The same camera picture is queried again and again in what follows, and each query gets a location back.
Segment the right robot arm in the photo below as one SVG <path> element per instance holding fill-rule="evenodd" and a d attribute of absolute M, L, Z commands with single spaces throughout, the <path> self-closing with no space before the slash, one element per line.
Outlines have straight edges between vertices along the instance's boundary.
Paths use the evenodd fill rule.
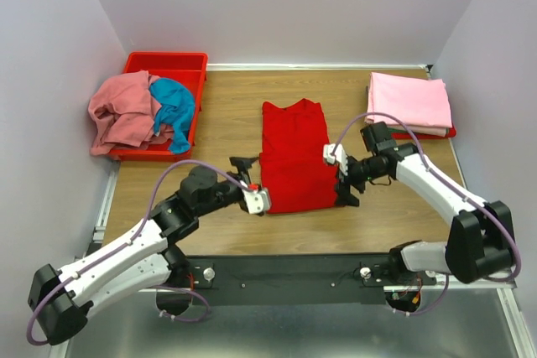
<path fill-rule="evenodd" d="M 519 275 L 512 214 L 503 202 L 488 202 L 459 185 L 431 162 L 418 140 L 397 143 L 384 122 L 365 126 L 361 135 L 368 158 L 355 159 L 340 142 L 323 148 L 324 161 L 338 169 L 339 204 L 357 206 L 350 190 L 363 193 L 366 184 L 386 177 L 412 189 L 450 227 L 445 242 L 410 241 L 392 248 L 388 267 L 393 278 L 437 272 L 469 284 L 480 279 L 509 282 Z M 499 277 L 502 271 L 507 276 Z"/>

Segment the dusty pink t shirt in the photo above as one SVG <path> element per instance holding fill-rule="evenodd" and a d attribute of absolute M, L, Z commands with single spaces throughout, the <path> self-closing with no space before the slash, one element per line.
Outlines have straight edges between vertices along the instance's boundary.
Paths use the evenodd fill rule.
<path fill-rule="evenodd" d="M 105 155 L 114 148 L 144 150 L 173 137 L 171 126 L 154 125 L 161 104 L 149 87 L 158 78 L 140 70 L 105 80 L 88 106 L 90 119 L 96 124 L 92 156 Z"/>

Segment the red t shirt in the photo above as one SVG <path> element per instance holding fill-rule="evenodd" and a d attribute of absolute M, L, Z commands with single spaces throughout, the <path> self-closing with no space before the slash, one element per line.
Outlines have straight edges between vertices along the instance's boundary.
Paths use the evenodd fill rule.
<path fill-rule="evenodd" d="M 323 160 L 329 143 L 321 104 L 302 99 L 287 107 L 262 105 L 261 182 L 270 214 L 322 210 L 336 205 L 336 167 Z"/>

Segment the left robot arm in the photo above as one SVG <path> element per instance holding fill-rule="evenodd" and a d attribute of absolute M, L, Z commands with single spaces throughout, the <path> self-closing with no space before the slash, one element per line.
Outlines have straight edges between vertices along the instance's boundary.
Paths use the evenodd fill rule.
<path fill-rule="evenodd" d="M 203 215 L 233 204 L 250 215 L 264 213 L 269 195 L 249 174 L 257 159 L 229 161 L 232 172 L 188 160 L 192 168 L 180 187 L 160 202 L 151 199 L 141 221 L 122 236 L 61 268 L 40 267 L 29 290 L 26 340 L 59 345 L 119 299 L 144 288 L 167 288 L 174 275 L 188 276 L 188 260 L 176 244 L 198 229 Z"/>

